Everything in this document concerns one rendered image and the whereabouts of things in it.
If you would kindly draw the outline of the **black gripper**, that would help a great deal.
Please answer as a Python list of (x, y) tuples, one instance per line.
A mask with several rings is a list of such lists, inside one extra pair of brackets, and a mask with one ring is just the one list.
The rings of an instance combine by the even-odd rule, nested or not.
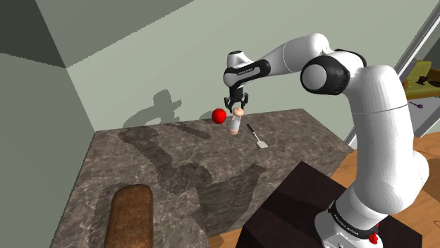
[(245, 105), (248, 103), (248, 94), (243, 93), (242, 87), (230, 87), (229, 88), (229, 97), (224, 97), (225, 107), (229, 110), (233, 110), (233, 102), (239, 102), (241, 108), (244, 109)]

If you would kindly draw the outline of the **white bottle with tan ends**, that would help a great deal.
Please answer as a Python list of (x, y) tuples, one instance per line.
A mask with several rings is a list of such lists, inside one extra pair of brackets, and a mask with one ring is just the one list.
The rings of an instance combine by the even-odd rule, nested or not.
[(244, 114), (244, 110), (242, 108), (235, 107), (232, 111), (232, 118), (230, 125), (228, 127), (228, 131), (231, 135), (237, 135), (240, 129), (240, 121)]

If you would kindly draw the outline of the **red apple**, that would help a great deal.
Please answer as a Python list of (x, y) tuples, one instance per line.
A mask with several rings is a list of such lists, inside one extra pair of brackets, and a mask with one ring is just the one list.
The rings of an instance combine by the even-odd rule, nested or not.
[(226, 112), (222, 108), (216, 108), (212, 111), (212, 121), (216, 124), (222, 124), (226, 117)]

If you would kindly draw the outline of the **dark robot stand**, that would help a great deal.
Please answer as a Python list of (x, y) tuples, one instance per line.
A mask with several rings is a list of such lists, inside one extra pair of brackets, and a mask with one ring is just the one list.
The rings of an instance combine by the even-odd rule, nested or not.
[(345, 188), (301, 161), (245, 223), (236, 248), (324, 248), (322, 239), (341, 234), (340, 243), (354, 243), (328, 209), (352, 228), (371, 228), (376, 244), (367, 248), (422, 248), (422, 236), (395, 218), (373, 211), (352, 188)]

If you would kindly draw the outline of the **brown bread loaf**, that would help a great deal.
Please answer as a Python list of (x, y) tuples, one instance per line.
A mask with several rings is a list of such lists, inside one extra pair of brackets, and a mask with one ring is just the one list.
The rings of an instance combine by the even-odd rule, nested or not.
[(154, 248), (153, 217), (150, 187), (123, 187), (111, 201), (104, 248)]

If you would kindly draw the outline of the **yellow-green table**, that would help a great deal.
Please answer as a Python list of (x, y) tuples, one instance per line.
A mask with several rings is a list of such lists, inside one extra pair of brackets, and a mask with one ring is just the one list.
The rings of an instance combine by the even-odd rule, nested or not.
[(440, 70), (431, 61), (416, 61), (403, 87), (408, 100), (440, 97)]

